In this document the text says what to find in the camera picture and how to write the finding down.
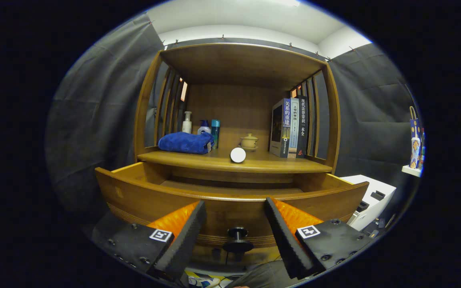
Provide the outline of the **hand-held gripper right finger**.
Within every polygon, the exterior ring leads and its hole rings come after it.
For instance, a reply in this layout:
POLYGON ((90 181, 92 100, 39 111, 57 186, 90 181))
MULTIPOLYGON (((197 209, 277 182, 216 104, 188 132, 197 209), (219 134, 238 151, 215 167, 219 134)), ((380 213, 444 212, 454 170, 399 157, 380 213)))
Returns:
POLYGON ((330 270, 375 240, 340 219, 323 221, 278 199, 267 198, 264 211, 290 278, 330 270))

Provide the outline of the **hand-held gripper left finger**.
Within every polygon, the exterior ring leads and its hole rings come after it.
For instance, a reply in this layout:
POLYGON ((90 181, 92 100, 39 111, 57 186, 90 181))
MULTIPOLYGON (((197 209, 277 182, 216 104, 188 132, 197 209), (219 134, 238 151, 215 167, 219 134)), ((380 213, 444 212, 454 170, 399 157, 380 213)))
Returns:
POLYGON ((144 226, 107 213, 92 231, 93 242, 110 257, 137 273, 158 281, 187 281, 190 262, 199 232, 206 221, 203 201, 170 213, 163 220, 177 222, 169 228, 144 226))

